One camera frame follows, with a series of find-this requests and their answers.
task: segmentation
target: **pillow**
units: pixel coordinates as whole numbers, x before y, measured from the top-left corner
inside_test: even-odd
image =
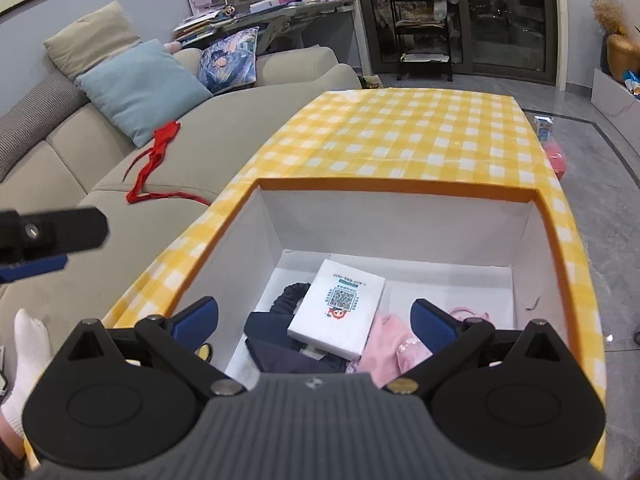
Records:
[[[198,80],[213,95],[255,83],[255,45],[260,27],[216,41],[200,57]]]
[[[76,83],[139,148],[155,130],[212,97],[158,40],[100,63]]]
[[[88,102],[84,92],[56,70],[0,117],[0,182],[33,146]]]
[[[71,81],[105,59],[141,43],[118,2],[83,16],[44,42],[53,63]]]

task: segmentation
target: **white tissue package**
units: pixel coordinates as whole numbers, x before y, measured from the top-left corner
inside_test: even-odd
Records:
[[[289,336],[359,359],[384,286],[380,276],[325,260],[289,325]]]

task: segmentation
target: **red scarf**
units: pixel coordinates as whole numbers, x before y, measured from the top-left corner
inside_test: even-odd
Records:
[[[137,161],[139,161],[142,157],[144,157],[147,153],[149,154],[149,162],[145,165],[144,168],[140,170],[138,174],[138,178],[136,179],[136,183],[133,186],[133,189],[127,193],[127,202],[130,204],[136,202],[142,202],[143,200],[154,200],[156,198],[187,198],[188,200],[195,200],[196,202],[200,202],[204,205],[211,205],[211,202],[203,199],[197,195],[192,195],[190,193],[183,193],[181,191],[176,191],[173,193],[146,193],[141,194],[142,188],[144,187],[146,180],[149,178],[149,175],[152,173],[155,168],[162,164],[162,160],[164,160],[164,154],[166,153],[166,147],[171,142],[171,140],[177,135],[180,130],[180,123],[176,121],[171,121],[170,123],[165,124],[162,128],[158,128],[154,132],[154,145],[140,153],[131,163],[129,169],[124,174],[122,180],[127,177],[129,171]]]

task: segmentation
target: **cartoon character logo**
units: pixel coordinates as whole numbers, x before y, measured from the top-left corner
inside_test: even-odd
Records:
[[[326,316],[333,317],[334,319],[342,319],[344,316],[346,316],[346,314],[346,310],[334,307],[329,309],[329,311],[326,313]]]

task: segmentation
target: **gray marble floor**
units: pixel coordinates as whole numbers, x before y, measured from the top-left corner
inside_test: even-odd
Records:
[[[624,480],[640,468],[640,190],[629,171],[640,174],[640,155],[582,96],[554,87],[478,76],[453,83],[382,75],[385,86],[455,88],[513,96],[525,109],[558,114],[554,135],[564,149],[561,181],[591,262],[607,361],[607,450],[604,472]],[[599,126],[602,134],[592,125]],[[628,169],[616,153],[626,161]]]

